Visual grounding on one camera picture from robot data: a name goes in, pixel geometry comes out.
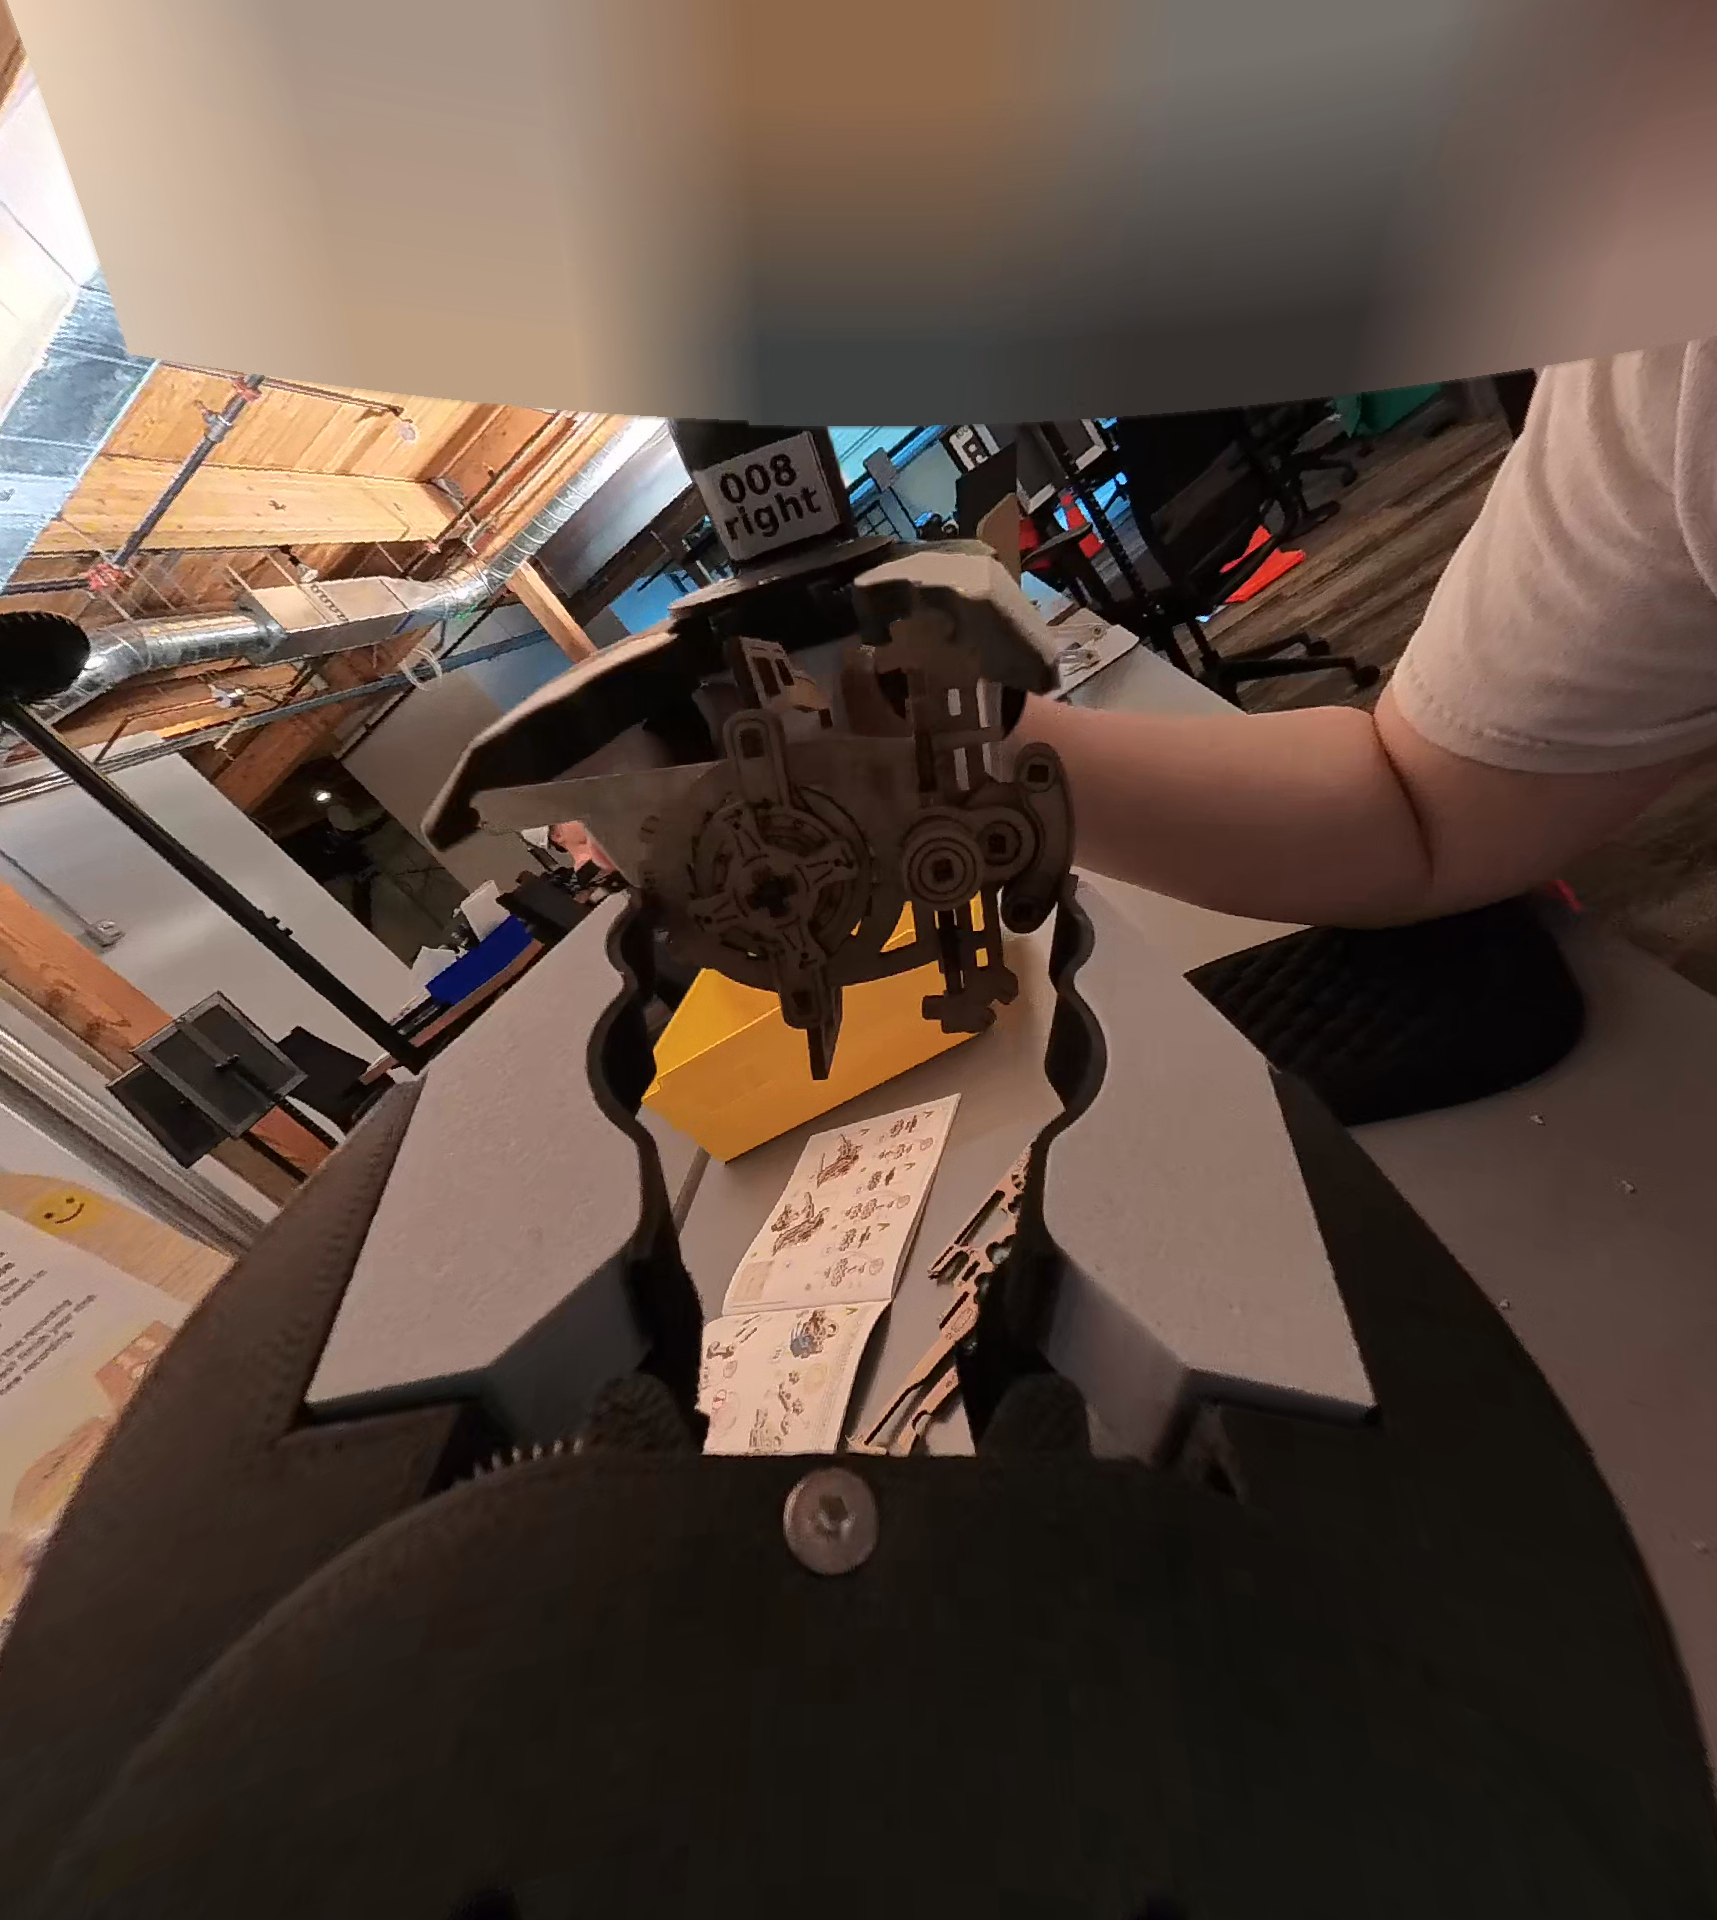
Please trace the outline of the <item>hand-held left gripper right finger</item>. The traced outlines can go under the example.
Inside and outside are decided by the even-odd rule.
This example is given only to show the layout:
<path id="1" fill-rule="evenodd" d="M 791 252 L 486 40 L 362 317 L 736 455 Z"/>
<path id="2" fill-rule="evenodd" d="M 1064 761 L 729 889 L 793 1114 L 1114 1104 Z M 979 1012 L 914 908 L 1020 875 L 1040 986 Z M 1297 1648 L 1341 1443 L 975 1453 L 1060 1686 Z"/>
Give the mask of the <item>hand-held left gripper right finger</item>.
<path id="1" fill-rule="evenodd" d="M 968 1340 L 982 1443 L 1025 1375 L 1069 1380 L 1113 1448 L 1203 1405 L 1332 1423 L 1377 1405 L 1272 1073 L 1084 881 L 1067 885 L 1014 1252 Z"/>

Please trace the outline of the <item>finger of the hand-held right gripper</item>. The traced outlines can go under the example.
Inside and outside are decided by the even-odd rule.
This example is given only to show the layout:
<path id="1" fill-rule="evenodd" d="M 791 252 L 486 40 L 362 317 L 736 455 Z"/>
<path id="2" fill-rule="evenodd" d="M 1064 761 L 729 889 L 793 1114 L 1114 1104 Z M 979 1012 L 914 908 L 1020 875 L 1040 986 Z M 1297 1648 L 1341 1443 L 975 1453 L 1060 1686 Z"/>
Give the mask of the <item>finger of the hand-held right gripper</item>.
<path id="1" fill-rule="evenodd" d="M 691 894 L 707 785 L 726 762 L 705 761 L 626 772 L 535 780 L 503 758 L 480 757 L 480 822 L 535 838 L 580 825 L 650 894 Z"/>

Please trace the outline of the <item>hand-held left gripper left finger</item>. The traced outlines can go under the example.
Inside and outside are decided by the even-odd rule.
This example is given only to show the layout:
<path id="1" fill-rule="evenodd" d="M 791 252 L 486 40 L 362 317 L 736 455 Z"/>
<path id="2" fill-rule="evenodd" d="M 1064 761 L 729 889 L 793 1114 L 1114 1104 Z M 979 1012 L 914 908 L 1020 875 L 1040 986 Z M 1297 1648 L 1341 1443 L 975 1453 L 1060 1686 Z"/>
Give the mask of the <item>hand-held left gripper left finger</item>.
<path id="1" fill-rule="evenodd" d="M 563 1441 L 615 1378 L 691 1415 L 700 1300 L 637 1113 L 648 916 L 607 900 L 419 1080 L 306 1392 L 324 1420 L 459 1403 Z"/>

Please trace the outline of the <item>dark wooden gear model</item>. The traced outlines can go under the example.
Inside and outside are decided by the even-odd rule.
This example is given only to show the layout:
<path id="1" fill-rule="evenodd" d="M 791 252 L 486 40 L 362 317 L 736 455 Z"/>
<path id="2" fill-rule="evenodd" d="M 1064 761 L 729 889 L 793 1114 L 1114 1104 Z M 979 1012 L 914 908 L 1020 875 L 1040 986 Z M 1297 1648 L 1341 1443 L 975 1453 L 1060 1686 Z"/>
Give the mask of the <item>dark wooden gear model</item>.
<path id="1" fill-rule="evenodd" d="M 789 733 L 783 644 L 726 642 L 746 709 L 722 754 L 645 820 L 642 892 L 679 958 L 774 995 L 829 1077 L 847 988 L 936 966 L 920 1015 L 976 1037 L 1017 996 L 1005 933 L 1035 933 L 1069 881 L 1062 761 L 1007 748 L 1009 698 L 1059 690 L 1049 626 L 984 547 L 900 558 L 853 586 L 871 685 L 898 733 Z"/>

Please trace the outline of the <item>person's right forearm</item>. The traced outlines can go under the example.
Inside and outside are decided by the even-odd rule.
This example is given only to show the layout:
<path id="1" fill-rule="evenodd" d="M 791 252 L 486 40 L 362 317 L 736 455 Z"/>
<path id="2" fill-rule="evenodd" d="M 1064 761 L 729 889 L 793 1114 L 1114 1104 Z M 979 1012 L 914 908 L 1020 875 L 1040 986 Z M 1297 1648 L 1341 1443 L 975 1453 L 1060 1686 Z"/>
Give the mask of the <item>person's right forearm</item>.
<path id="1" fill-rule="evenodd" d="M 1084 870 L 1219 914 L 1337 929 L 1424 922 L 1559 881 L 1717 752 L 1500 769 L 1417 729 L 1401 685 L 1371 712 L 1030 698 L 1013 740 L 1060 757 Z"/>

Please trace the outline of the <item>punched wooden parts sheet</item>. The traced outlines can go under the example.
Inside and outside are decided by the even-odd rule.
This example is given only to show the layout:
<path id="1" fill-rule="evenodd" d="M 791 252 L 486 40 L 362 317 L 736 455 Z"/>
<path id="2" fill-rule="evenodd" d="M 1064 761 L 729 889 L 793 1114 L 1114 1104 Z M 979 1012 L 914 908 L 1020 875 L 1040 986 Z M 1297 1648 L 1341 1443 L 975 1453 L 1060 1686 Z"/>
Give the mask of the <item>punched wooden parts sheet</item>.
<path id="1" fill-rule="evenodd" d="M 982 1206 L 932 1263 L 928 1277 L 948 1289 L 939 1332 L 911 1369 L 880 1417 L 847 1441 L 847 1451 L 873 1459 L 907 1459 L 926 1446 L 935 1423 L 961 1396 L 963 1361 L 986 1295 L 1013 1256 L 1033 1152 L 1020 1155 Z"/>

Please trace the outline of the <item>blue plastic bin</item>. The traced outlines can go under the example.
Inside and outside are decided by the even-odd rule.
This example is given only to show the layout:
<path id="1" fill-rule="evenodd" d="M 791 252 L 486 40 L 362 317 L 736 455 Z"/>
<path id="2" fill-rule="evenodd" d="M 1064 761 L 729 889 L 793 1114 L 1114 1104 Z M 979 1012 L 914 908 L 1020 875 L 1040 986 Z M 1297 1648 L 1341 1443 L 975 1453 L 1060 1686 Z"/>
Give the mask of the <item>blue plastic bin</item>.
<path id="1" fill-rule="evenodd" d="M 535 949 L 530 926 L 519 918 L 506 918 L 489 937 L 435 973 L 425 986 L 425 995 L 438 1007 L 454 1007 L 498 979 L 530 949 Z"/>

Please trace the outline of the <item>yellow plastic box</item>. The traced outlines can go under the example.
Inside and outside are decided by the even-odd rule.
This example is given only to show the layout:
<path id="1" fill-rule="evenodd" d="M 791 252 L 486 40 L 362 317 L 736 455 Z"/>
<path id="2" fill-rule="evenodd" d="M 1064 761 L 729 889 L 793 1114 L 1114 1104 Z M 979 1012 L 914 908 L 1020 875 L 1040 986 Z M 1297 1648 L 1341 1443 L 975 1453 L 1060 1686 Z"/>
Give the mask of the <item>yellow plastic box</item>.
<path id="1" fill-rule="evenodd" d="M 714 1161 L 731 1162 L 966 1042 L 922 1015 L 936 964 L 853 982 L 829 1077 L 773 992 L 702 971 L 655 1045 L 645 1106 Z"/>

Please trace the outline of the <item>black mesh wrist pad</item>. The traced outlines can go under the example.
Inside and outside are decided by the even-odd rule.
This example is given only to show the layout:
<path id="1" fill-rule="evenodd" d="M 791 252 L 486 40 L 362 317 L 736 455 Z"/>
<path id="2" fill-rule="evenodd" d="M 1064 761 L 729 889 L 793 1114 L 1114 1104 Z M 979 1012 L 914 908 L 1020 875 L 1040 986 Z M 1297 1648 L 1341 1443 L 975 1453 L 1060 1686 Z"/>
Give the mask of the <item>black mesh wrist pad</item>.
<path id="1" fill-rule="evenodd" d="M 1187 979 L 1345 1126 L 1516 1091 L 1587 1028 L 1582 988 L 1522 898 L 1423 924 L 1316 926 Z"/>

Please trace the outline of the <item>illustrated instruction booklet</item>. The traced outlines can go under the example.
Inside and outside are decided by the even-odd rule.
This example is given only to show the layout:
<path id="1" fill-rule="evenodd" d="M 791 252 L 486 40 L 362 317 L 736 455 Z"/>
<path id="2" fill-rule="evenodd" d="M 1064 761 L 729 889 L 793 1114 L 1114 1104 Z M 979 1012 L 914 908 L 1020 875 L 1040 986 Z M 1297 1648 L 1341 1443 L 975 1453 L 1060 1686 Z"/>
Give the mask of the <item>illustrated instruction booklet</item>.
<path id="1" fill-rule="evenodd" d="M 919 1103 L 806 1141 L 702 1332 L 705 1455 L 838 1448 L 959 1106 L 959 1096 Z"/>

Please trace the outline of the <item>black pole with round disc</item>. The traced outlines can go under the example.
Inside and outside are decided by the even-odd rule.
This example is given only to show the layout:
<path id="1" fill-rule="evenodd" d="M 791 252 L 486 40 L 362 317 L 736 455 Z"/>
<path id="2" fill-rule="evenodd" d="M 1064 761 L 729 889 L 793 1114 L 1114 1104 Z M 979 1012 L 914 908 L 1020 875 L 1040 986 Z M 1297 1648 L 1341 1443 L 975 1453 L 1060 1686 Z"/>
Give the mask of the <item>black pole with round disc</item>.
<path id="1" fill-rule="evenodd" d="M 111 779 L 35 715 L 35 704 L 63 694 L 76 683 L 87 655 L 86 633 L 63 617 L 45 613 L 0 615 L 0 729 L 16 734 L 43 757 L 80 792 L 100 804 L 109 819 L 127 828 L 172 872 L 244 931 L 247 938 L 302 980 L 307 991 L 328 1003 L 344 1020 L 358 1026 L 391 1060 L 414 1073 L 425 1068 L 430 1054 L 422 1046 L 414 1045 L 393 1020 L 339 980 L 274 916 L 260 911 L 197 852 L 157 825 Z"/>

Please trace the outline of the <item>black office chair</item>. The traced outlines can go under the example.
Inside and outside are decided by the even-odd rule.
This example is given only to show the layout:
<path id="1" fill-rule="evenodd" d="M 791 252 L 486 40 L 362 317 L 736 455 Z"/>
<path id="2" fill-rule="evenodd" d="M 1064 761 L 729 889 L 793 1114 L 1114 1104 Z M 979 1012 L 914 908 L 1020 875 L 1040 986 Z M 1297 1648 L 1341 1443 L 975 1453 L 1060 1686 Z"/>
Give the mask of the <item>black office chair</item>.
<path id="1" fill-rule="evenodd" d="M 1286 468 L 1254 438 L 1248 408 L 1117 423 L 1110 472 L 1120 481 L 1155 580 L 1132 562 L 1090 483 L 1073 468 L 1056 426 L 1025 426 L 1020 442 L 1055 458 L 1062 468 L 1055 498 L 1071 493 L 1084 513 L 1082 527 L 1056 527 L 1042 511 L 1029 517 L 1037 537 L 1020 552 L 1026 573 L 1125 626 L 1233 707 L 1247 685 L 1265 681 L 1342 673 L 1356 690 L 1381 683 L 1377 665 L 1338 655 L 1320 636 L 1297 633 L 1245 655 L 1222 655 L 1207 636 L 1207 620 L 1254 584 L 1306 522 Z"/>

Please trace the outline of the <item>silver air duct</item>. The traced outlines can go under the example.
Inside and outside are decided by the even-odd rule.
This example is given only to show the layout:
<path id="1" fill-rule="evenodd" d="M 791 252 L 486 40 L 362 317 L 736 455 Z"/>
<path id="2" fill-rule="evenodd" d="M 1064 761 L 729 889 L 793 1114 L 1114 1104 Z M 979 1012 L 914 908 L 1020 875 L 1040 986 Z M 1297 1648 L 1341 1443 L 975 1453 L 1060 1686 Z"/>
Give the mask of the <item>silver air duct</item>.
<path id="1" fill-rule="evenodd" d="M 466 557 L 437 580 L 351 578 L 245 589 L 233 611 L 114 623 L 86 635 L 72 620 L 0 617 L 0 718 L 11 698 L 50 716 L 81 709 L 145 675 L 213 660 L 317 660 L 396 640 L 490 605 L 665 421 L 641 417 L 612 434 L 493 557 Z"/>

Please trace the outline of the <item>black square bracket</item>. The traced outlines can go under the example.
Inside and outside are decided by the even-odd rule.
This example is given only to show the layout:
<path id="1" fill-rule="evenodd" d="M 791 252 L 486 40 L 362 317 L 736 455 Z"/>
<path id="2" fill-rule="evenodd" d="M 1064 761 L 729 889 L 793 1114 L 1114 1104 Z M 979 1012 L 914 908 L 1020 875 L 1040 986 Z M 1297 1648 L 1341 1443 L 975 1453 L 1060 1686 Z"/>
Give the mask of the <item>black square bracket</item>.
<path id="1" fill-rule="evenodd" d="M 245 1137 L 303 1070 L 226 996 L 203 996 L 134 1050 L 106 1095 L 179 1168 Z"/>

